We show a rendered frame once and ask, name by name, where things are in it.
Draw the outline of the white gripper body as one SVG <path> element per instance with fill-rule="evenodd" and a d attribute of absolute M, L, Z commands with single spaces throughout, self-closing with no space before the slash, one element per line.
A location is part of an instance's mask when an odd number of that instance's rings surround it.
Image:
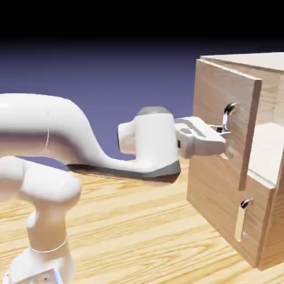
<path fill-rule="evenodd" d="M 225 152 L 226 140 L 211 125 L 202 119 L 191 116 L 186 118 L 191 131 L 186 141 L 186 154 L 191 157 L 219 155 Z"/>

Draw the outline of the tall wood cabinet door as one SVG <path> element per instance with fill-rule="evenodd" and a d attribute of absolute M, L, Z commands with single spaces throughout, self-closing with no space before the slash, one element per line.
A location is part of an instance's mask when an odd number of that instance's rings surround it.
<path fill-rule="evenodd" d="M 229 118 L 227 159 L 220 155 L 195 159 L 220 178 L 218 186 L 235 191 L 245 188 L 261 88 L 260 78 L 206 60 L 196 61 L 193 115 L 221 125 L 225 107 L 237 104 Z"/>

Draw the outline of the short wood cabinet door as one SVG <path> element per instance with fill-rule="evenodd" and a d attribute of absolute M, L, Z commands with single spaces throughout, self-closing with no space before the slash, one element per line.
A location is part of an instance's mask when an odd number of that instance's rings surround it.
<path fill-rule="evenodd" d="M 218 186 L 220 178 L 214 177 L 205 163 L 195 162 L 204 157 L 190 160 L 187 200 L 252 267 L 259 267 L 275 188 L 250 176 L 242 191 Z M 247 207 L 244 234 L 237 242 L 237 212 L 240 202 L 249 198 L 253 203 Z"/>

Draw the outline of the light wood cabinet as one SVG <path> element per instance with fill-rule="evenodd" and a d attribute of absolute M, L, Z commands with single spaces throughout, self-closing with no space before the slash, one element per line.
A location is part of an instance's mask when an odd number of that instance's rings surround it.
<path fill-rule="evenodd" d="M 206 55 L 199 59 L 262 79 L 247 176 L 275 188 L 259 270 L 284 262 L 284 53 Z"/>

